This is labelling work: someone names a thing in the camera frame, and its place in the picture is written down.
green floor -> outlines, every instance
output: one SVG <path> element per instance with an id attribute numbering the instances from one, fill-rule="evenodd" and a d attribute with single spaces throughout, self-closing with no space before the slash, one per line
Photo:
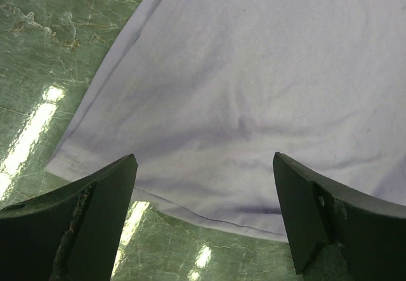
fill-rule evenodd
<path id="1" fill-rule="evenodd" d="M 67 182 L 43 168 L 141 0 L 0 0 L 0 208 Z M 302 280 L 287 244 L 131 204 L 112 280 Z"/>

lavender cloth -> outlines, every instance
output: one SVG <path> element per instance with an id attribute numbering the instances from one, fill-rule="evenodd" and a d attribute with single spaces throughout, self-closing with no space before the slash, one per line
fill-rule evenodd
<path id="1" fill-rule="evenodd" d="M 46 169 L 135 154 L 133 198 L 286 241 L 272 159 L 406 205 L 405 0 L 144 0 Z"/>

